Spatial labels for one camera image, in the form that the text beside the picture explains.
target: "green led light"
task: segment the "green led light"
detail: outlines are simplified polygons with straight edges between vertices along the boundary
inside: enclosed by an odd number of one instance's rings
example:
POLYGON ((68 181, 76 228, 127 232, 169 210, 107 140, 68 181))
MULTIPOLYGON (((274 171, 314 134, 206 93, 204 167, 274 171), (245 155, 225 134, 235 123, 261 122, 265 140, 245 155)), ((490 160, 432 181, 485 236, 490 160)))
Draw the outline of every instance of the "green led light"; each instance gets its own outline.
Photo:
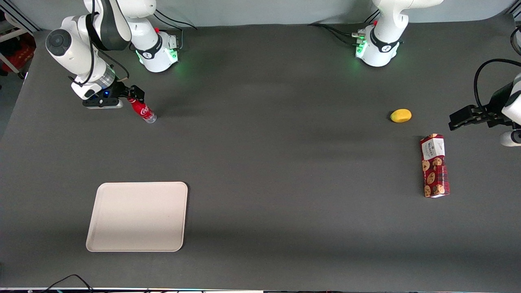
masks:
POLYGON ((355 57, 362 58, 364 55, 365 49, 367 48, 367 41, 363 41, 362 44, 358 45, 358 48, 356 49, 355 57))
POLYGON ((177 59, 177 51, 174 50, 174 49, 168 49, 167 52, 169 53, 168 57, 169 57, 170 61, 172 63, 176 63, 178 61, 178 59, 177 59))
POLYGON ((138 50, 136 50, 135 53, 139 58, 139 63, 143 64, 143 60, 141 60, 141 56, 139 55, 138 50))

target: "white tray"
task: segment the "white tray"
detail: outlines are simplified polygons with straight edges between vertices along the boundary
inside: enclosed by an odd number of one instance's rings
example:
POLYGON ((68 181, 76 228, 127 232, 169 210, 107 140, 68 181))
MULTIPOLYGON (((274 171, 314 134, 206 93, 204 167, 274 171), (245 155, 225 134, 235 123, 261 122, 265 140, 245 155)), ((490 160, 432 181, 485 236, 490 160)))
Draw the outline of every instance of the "white tray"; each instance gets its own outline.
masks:
POLYGON ((178 251, 187 197, 183 182, 103 183, 85 245, 92 252, 178 251))

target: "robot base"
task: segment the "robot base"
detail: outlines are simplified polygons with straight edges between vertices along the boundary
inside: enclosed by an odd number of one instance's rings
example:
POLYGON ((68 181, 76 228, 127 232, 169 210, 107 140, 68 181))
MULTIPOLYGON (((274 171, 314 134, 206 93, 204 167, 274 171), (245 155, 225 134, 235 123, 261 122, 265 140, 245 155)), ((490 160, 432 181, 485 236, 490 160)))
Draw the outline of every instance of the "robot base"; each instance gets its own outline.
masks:
MULTIPOLYGON (((370 25, 365 29, 358 30, 358 33, 363 33, 366 36, 369 36, 374 28, 375 26, 370 25)), ((387 65, 387 63, 389 63, 389 61, 391 61, 391 59, 396 56, 396 49, 398 49, 399 45, 400 43, 397 43, 396 46, 390 48, 388 52, 382 53, 378 47, 372 43, 371 39, 367 38, 358 45, 355 57, 362 59, 362 61, 364 61, 367 65, 373 67, 382 67, 387 65)))
POLYGON ((139 62, 150 72, 162 72, 167 70, 172 64, 178 61, 179 57, 176 36, 169 35, 166 32, 159 32, 158 35, 162 39, 162 44, 152 59, 147 59, 136 51, 139 62))

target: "black cable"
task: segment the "black cable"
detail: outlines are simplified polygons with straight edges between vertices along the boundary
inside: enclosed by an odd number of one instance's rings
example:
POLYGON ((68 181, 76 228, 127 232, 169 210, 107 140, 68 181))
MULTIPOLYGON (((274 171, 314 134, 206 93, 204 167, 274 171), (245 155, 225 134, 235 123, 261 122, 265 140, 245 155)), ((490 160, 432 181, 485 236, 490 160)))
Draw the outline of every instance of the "black cable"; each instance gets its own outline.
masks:
POLYGON ((516 5, 514 8, 512 8, 512 9, 510 10, 509 13, 513 13, 514 11, 516 11, 516 9, 517 9, 520 5, 521 5, 521 2, 517 3, 517 5, 516 5))
POLYGON ((312 26, 312 27, 321 27, 321 28, 325 28, 325 29, 328 29, 328 30, 332 30, 332 31, 334 31, 334 32, 336 32, 336 33, 339 33, 339 34, 341 34, 341 35, 344 35, 344 36, 351 36, 350 33, 343 32, 343 31, 341 31, 341 30, 338 30, 338 29, 336 29, 336 28, 334 28, 334 27, 332 27, 332 26, 329 26, 329 25, 325 25, 325 24, 323 24, 323 23, 316 23, 316 22, 314 22, 314 23, 310 23, 310 24, 308 24, 308 26, 312 26))
POLYGON ((67 279, 70 278, 70 277, 76 277, 76 278, 80 279, 80 280, 85 284, 85 287, 87 287, 87 289, 89 290, 89 292, 90 292, 90 293, 93 293, 93 289, 92 289, 92 287, 91 287, 89 284, 87 284, 87 282, 85 282, 85 280, 82 279, 82 278, 81 278, 80 276, 78 276, 77 274, 68 275, 67 277, 65 277, 65 278, 63 278, 63 279, 61 279, 61 280, 59 280, 59 281, 57 281, 57 282, 54 282, 52 285, 50 285, 47 289, 45 289, 45 290, 43 290, 43 291, 44 291, 44 292, 49 291, 49 289, 51 289, 52 287, 54 287, 56 284, 58 284, 58 283, 60 283, 60 282, 63 282, 63 281, 67 280, 67 279))
POLYGON ((119 67, 121 67, 121 68, 125 71, 125 73, 127 74, 127 77, 124 77, 124 78, 118 79, 118 81, 124 81, 124 80, 126 80, 126 79, 129 79, 129 77, 130 77, 130 73, 129 73, 129 71, 125 68, 125 66, 121 65, 120 62, 117 62, 114 58, 110 57, 107 53, 105 53, 105 52, 103 52, 103 51, 101 51, 101 50, 99 50, 98 52, 100 52, 100 53, 102 53, 103 55, 107 56, 107 58, 109 58, 110 60, 112 60, 114 63, 116 63, 119 67))
POLYGON ((167 18, 167 19, 170 19, 170 20, 173 21, 173 22, 182 23, 182 24, 184 24, 184 25, 191 26, 192 28, 197 29, 195 26, 193 26, 193 25, 191 25, 191 24, 189 24, 189 23, 187 23, 187 22, 183 22, 183 21, 179 21, 179 20, 171 19, 170 17, 164 15, 161 11, 159 11, 159 10, 157 10, 157 9, 156 9, 156 11, 157 11, 157 13, 161 14, 162 16, 164 16, 164 17, 167 18))
POLYGON ((373 16, 373 18, 369 21, 369 23, 373 22, 379 15, 380 15, 380 11, 378 11, 378 13, 375 16, 373 16))
POLYGON ((474 75, 474 98, 476 99, 476 104, 478 104, 478 108, 479 108, 479 110, 480 110, 482 113, 484 113, 485 116, 486 116, 490 121, 493 121, 494 118, 492 118, 492 116, 490 116, 490 114, 488 114, 488 112, 485 111, 485 108, 483 107, 483 105, 481 104, 481 101, 479 100, 479 95, 478 95, 478 78, 479 78, 479 74, 481 73, 481 71, 483 70, 483 68, 484 68, 487 64, 494 63, 494 62, 508 63, 508 64, 512 64, 512 65, 516 65, 516 66, 521 67, 521 62, 517 62, 517 61, 513 61, 513 60, 509 60, 509 59, 500 59, 500 58, 497 58, 497 59, 490 59, 490 60, 484 62, 483 64, 481 64, 481 66, 479 66, 478 70, 476 71, 476 75, 474 75))
POLYGON ((378 13, 378 12, 380 12, 380 10, 379 10, 379 9, 376 9, 375 12, 373 12, 371 15, 369 15, 369 16, 364 20, 364 23, 366 23, 366 22, 369 20, 369 18, 373 17, 373 15, 374 15, 375 13, 378 13))
POLYGON ((308 26, 312 26, 312 27, 322 27, 322 28, 325 28, 327 31, 329 31, 330 33, 332 33, 334 35, 335 38, 337 38, 340 42, 346 44, 346 45, 353 45, 353 43, 350 43, 350 42, 347 42, 346 40, 342 39, 339 35, 337 35, 334 30, 331 30, 330 28, 328 28, 327 26, 317 26, 315 23, 311 23, 310 25, 308 26))
POLYGON ((510 35, 510 45, 516 51, 517 54, 521 55, 521 50, 519 49, 519 45, 517 44, 517 38, 516 41, 514 41, 514 37, 516 37, 516 33, 519 31, 521 27, 517 27, 512 34, 510 35))
POLYGON ((179 27, 176 27, 176 26, 174 26, 174 25, 172 25, 172 24, 170 24, 170 23, 167 23, 166 21, 160 19, 160 18, 159 18, 157 15, 155 15, 155 14, 154 14, 154 16, 155 16, 155 18, 157 18, 159 21, 161 21, 162 23, 166 24, 166 25, 169 26, 169 27, 174 27, 174 28, 176 28, 176 29, 178 29, 178 30, 180 30, 180 31, 183 30, 183 29, 181 29, 181 28, 179 28, 179 27))

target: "red object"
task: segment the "red object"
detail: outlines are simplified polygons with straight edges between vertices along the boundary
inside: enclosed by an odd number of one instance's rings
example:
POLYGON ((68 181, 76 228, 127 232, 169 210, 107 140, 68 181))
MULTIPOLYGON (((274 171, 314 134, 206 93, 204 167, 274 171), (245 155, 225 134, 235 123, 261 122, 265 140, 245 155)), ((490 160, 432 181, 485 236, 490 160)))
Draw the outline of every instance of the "red object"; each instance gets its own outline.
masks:
POLYGON ((443 135, 436 133, 420 140, 421 167, 424 175, 424 195, 438 198, 451 193, 445 166, 443 135))
POLYGON ((134 112, 136 112, 141 118, 145 119, 145 121, 149 122, 151 120, 155 121, 156 115, 150 108, 145 104, 141 103, 140 101, 136 99, 127 99, 130 104, 132 105, 132 109, 134 109, 134 112))
MULTIPOLYGON (((34 48, 25 43, 20 42, 21 49, 16 51, 12 56, 6 56, 6 59, 17 69, 21 69, 27 61, 34 56, 34 48)), ((5 63, 2 64, 2 70, 12 72, 11 68, 5 63)))

